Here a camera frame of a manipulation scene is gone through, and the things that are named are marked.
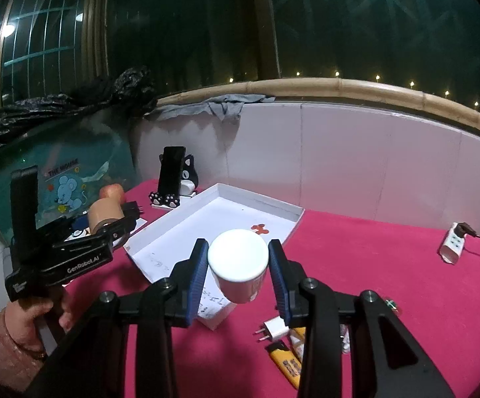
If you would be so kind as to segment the person's left hand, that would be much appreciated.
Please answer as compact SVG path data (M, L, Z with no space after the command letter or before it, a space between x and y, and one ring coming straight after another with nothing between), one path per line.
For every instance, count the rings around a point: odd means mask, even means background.
M15 344L24 350L43 352L44 345L39 338L36 321L48 313L55 305L61 312L59 325L69 332L75 324L71 309L71 298L60 287L49 298L32 298L10 302L4 310L4 323Z

